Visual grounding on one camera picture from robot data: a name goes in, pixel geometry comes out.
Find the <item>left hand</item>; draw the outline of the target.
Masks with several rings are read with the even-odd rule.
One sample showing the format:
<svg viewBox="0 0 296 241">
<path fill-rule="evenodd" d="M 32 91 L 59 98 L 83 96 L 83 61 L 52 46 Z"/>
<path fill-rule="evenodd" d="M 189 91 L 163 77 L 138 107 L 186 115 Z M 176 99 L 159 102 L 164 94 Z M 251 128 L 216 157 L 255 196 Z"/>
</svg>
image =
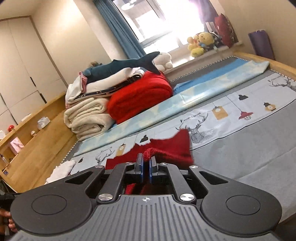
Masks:
<svg viewBox="0 0 296 241">
<path fill-rule="evenodd" d="M 6 227 L 8 227 L 12 232 L 17 233 L 18 230 L 16 228 L 16 224 L 14 223 L 11 217 L 11 213 L 3 208 L 1 208 L 0 212 L 1 212 L 1 235 L 5 234 Z"/>
</svg>

